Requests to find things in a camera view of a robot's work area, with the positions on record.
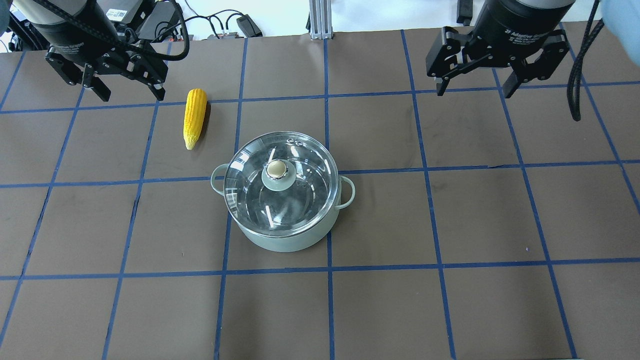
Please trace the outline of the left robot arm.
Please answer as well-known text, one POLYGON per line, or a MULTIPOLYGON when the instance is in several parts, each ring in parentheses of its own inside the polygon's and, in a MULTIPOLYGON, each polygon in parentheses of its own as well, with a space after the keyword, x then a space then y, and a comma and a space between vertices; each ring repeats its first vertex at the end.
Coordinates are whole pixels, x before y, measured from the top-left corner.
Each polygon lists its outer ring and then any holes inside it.
POLYGON ((101 76, 120 75, 146 85, 156 100, 164 99, 169 69, 151 42, 138 38, 154 9, 152 0, 55 0, 53 5, 104 35, 96 38, 39 1, 14 0, 48 42, 46 63, 66 84, 82 85, 109 101, 111 90, 101 76))

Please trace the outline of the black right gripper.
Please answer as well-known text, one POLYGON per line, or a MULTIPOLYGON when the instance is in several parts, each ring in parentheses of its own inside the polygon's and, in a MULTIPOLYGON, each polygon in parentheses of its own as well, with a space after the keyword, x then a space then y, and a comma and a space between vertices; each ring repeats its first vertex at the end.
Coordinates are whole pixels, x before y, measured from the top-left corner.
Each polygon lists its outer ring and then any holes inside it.
POLYGON ((436 95, 450 80, 477 68, 511 68, 502 85, 509 99, 531 80, 547 80, 569 52, 566 32, 558 25, 573 0, 487 0, 468 32, 445 26, 426 55, 426 73, 436 95))

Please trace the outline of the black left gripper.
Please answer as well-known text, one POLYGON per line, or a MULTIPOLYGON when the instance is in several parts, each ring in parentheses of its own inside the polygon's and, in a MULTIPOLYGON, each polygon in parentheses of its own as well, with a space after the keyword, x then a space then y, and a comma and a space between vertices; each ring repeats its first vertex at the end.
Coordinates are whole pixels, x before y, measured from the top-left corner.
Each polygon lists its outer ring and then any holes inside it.
POLYGON ((46 7, 43 0, 30 2, 30 22, 49 43, 46 62, 66 84, 80 84, 108 102, 112 92, 96 76, 95 68, 98 68, 99 75, 121 75, 140 82, 157 101, 164 100, 169 67, 156 57, 159 53, 149 42, 133 43, 134 51, 115 46, 121 39, 96 0, 51 0, 50 4, 101 34, 96 37, 73 25, 46 7), (151 55, 140 54, 141 49, 150 51, 151 55))

